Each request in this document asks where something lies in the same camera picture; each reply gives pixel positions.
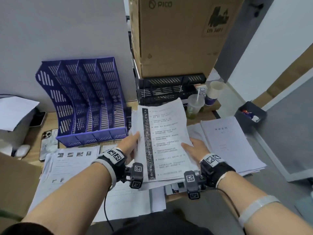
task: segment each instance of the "hand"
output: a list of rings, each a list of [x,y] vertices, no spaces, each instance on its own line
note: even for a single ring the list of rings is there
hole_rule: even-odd
[[[131,162],[131,160],[134,158],[134,148],[136,146],[137,140],[139,139],[139,131],[135,133],[135,135],[132,135],[131,133],[126,138],[123,138],[122,141],[117,145],[117,147],[122,150],[122,152],[125,155],[130,155],[130,158],[128,157],[126,160],[126,165]]]
[[[181,146],[197,163],[199,163],[205,155],[210,153],[210,151],[202,140],[190,138],[190,141],[193,143],[193,146],[183,142],[181,143]]]

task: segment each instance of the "sleeve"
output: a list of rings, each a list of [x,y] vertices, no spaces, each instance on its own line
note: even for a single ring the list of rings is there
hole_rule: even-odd
[[[49,229],[45,228],[42,225],[36,223],[17,223],[6,230],[4,230],[1,235],[24,235],[24,234],[33,234],[33,235],[53,235]]]

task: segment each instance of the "black cable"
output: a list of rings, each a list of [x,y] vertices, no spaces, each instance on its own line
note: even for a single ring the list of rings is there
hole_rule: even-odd
[[[236,212],[238,218],[240,217],[240,213],[239,213],[239,211],[237,210],[237,208],[236,208],[234,202],[232,201],[232,199],[229,197],[229,195],[228,195],[224,190],[219,189],[219,188],[210,188],[209,190],[219,190],[219,191],[223,192],[223,193],[226,195],[226,197],[228,198],[229,202],[232,204],[232,206],[233,206],[233,208],[234,208],[234,210],[235,210],[235,212]]]
[[[104,205],[103,205],[103,207],[104,207],[104,215],[105,215],[106,220],[108,221],[108,224],[110,225],[110,227],[111,227],[111,229],[112,229],[112,232],[114,232],[114,229],[113,229],[113,227],[112,227],[112,224],[110,223],[110,221],[109,221],[109,219],[108,219],[108,217],[107,217],[107,215],[106,215],[106,211],[105,211],[106,196],[105,196],[105,198],[104,198]]]

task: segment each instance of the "black vertical banner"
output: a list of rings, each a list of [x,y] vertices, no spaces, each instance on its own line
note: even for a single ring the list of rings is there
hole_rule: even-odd
[[[152,142],[151,142],[151,132],[150,132],[150,122],[149,122],[148,109],[146,109],[146,108],[142,109],[142,117],[143,117],[143,132],[144,132],[144,136],[145,136],[148,179],[149,180],[155,180],[156,179],[156,172],[155,172],[154,161],[153,161],[153,150],[152,150]]]

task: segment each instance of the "forearm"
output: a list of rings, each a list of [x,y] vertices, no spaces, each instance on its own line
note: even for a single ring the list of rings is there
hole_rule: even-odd
[[[218,188],[229,195],[240,214],[251,203],[267,195],[232,171],[227,172],[225,178],[218,184]],[[313,234],[311,226],[277,202],[257,210],[245,224],[245,230],[251,235]]]
[[[111,183],[107,169],[93,163],[44,199],[22,222],[41,224],[54,234],[85,234]]]

